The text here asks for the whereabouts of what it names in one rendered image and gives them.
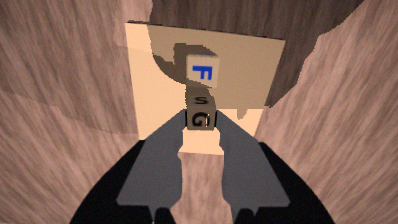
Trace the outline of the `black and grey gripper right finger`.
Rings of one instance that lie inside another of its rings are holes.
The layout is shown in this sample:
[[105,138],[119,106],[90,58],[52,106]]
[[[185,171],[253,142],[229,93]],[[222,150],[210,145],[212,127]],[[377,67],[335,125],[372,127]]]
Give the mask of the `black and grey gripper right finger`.
[[222,196],[233,224],[242,208],[253,211],[256,224],[335,224],[312,189],[266,143],[218,109],[214,127],[224,152]]

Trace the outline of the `peach mat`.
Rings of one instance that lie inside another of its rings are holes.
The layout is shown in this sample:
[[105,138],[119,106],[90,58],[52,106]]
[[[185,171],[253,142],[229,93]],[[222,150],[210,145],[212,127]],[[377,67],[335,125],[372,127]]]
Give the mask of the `peach mat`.
[[[216,109],[254,136],[285,42],[214,31],[125,23],[139,139],[186,109],[189,96],[213,96]],[[220,57],[217,87],[186,86],[189,52]],[[179,152],[220,154],[220,132],[183,130]]]

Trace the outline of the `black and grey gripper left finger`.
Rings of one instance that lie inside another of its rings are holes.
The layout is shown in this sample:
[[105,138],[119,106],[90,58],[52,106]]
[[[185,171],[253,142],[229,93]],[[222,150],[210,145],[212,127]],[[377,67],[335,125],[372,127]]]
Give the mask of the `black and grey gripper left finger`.
[[187,111],[182,109],[139,140],[92,187],[69,224],[152,224],[158,208],[182,197]]

